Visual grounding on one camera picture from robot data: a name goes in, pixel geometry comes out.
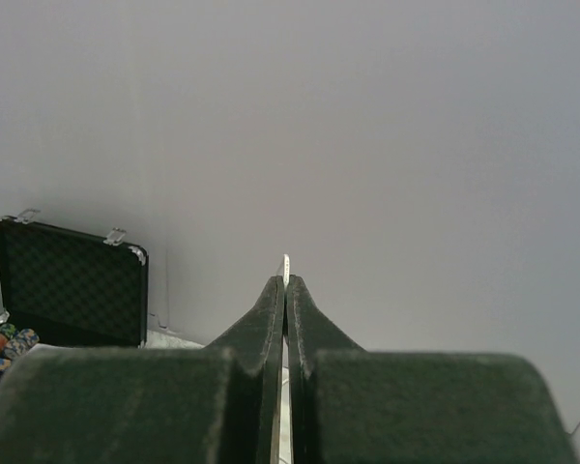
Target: wall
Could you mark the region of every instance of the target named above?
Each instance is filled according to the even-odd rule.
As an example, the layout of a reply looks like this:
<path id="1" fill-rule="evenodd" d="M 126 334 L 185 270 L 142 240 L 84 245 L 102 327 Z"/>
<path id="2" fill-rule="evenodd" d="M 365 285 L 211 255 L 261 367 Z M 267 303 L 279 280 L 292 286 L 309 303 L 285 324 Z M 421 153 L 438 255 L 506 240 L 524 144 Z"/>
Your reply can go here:
<path id="1" fill-rule="evenodd" d="M 0 2 L 0 215 L 152 253 L 207 342 L 282 252 L 370 349 L 508 351 L 580 419 L 580 2 Z"/>

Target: case latch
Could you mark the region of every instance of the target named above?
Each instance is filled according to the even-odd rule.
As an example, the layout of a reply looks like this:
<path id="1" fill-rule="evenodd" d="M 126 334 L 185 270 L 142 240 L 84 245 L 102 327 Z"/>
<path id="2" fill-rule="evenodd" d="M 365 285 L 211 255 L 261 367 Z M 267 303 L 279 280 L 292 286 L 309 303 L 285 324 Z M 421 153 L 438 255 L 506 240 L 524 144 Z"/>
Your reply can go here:
<path id="1" fill-rule="evenodd" d="M 114 227 L 109 234 L 103 240 L 103 243 L 106 245 L 112 245 L 113 247 L 117 247 L 119 244 L 123 242 L 123 239 L 127 235 L 127 231 L 123 229 L 117 229 Z"/>
<path id="2" fill-rule="evenodd" d="M 14 219 L 14 221 L 19 222 L 21 224 L 29 224 L 30 222 L 34 221 L 35 216 L 40 212 L 41 211 L 39 210 L 29 208 L 19 213 L 17 217 Z"/>

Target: open case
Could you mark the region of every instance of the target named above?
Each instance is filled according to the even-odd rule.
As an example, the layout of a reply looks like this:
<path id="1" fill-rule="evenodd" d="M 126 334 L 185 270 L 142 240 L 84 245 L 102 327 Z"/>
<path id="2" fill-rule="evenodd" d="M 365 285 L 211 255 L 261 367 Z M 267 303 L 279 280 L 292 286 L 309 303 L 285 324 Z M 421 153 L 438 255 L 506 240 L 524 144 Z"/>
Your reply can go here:
<path id="1" fill-rule="evenodd" d="M 36 222 L 37 212 L 0 217 L 0 286 L 9 322 L 50 345 L 143 346 L 146 250 L 124 242 L 123 230 L 98 237 Z"/>

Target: black case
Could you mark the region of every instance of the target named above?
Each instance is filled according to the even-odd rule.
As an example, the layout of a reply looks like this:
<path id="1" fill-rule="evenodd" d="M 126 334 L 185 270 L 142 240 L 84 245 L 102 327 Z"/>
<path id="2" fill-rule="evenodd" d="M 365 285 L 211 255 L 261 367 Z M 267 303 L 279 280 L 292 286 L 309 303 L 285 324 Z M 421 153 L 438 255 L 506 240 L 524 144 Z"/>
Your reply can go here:
<path id="1" fill-rule="evenodd" d="M 28 216 L 0 217 L 0 285 L 9 322 L 50 345 L 143 346 L 146 250 L 123 243 L 118 229 L 115 238 L 98 237 Z"/>

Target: white wall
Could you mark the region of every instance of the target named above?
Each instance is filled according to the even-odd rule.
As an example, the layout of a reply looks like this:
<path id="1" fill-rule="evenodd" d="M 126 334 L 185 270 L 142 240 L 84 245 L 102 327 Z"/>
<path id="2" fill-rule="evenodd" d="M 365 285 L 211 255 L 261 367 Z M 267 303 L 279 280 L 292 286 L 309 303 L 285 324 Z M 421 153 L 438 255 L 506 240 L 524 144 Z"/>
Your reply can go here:
<path id="1" fill-rule="evenodd" d="M 0 215 L 152 253 L 207 342 L 282 252 L 370 349 L 505 350 L 580 419 L 580 2 L 0 2 Z"/>

